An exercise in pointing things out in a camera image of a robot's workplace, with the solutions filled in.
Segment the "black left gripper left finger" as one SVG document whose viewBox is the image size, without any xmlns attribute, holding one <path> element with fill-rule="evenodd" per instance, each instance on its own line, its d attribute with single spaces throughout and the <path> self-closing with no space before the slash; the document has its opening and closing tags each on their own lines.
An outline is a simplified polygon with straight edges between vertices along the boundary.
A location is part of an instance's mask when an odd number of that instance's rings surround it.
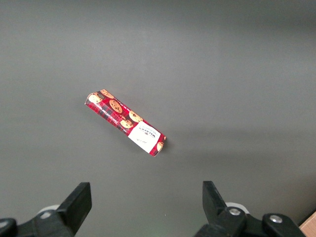
<svg viewBox="0 0 316 237">
<path fill-rule="evenodd" d="M 34 219 L 36 237 L 73 237 L 92 207 L 89 182 L 80 183 L 58 207 L 47 207 Z"/>
</svg>

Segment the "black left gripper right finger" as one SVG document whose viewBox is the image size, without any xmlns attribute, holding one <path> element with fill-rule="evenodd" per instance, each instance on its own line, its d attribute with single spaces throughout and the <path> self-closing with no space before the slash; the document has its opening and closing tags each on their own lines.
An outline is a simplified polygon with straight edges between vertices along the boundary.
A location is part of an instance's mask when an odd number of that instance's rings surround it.
<svg viewBox="0 0 316 237">
<path fill-rule="evenodd" d="M 238 237 L 246 226 L 246 213 L 238 207 L 228 207 L 214 183 L 202 184 L 202 205 L 208 224 L 195 234 L 197 237 Z"/>
</svg>

